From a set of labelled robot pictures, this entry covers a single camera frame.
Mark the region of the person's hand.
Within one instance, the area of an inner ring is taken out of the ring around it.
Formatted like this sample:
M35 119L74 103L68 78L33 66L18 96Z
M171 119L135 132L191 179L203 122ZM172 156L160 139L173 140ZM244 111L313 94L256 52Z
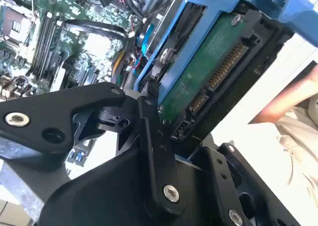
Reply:
M318 93L318 66L300 81L281 91L253 119L252 123L275 123L300 102Z

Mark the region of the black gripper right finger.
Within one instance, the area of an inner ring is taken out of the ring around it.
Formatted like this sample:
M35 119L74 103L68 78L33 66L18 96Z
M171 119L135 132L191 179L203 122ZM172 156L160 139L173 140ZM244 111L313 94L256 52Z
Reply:
M214 225L299 225L233 145L201 147L192 161L206 173Z

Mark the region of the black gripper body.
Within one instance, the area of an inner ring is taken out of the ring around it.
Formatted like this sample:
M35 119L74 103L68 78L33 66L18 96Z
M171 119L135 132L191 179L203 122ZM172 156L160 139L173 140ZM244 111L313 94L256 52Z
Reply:
M41 226L222 226L211 150L194 164L167 151L129 150L61 186Z

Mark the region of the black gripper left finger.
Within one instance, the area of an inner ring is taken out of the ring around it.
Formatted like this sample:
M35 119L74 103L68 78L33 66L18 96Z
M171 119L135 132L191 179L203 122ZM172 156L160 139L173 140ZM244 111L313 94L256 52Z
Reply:
M175 159L159 121L156 100L132 98L109 82L5 101L0 104L0 116L1 158L21 167L23 181L31 172L47 175L42 183L31 182L48 193L45 204L70 182L49 192L62 180L62 166L71 149L106 131L119 135L117 156L134 149L148 155L163 150Z

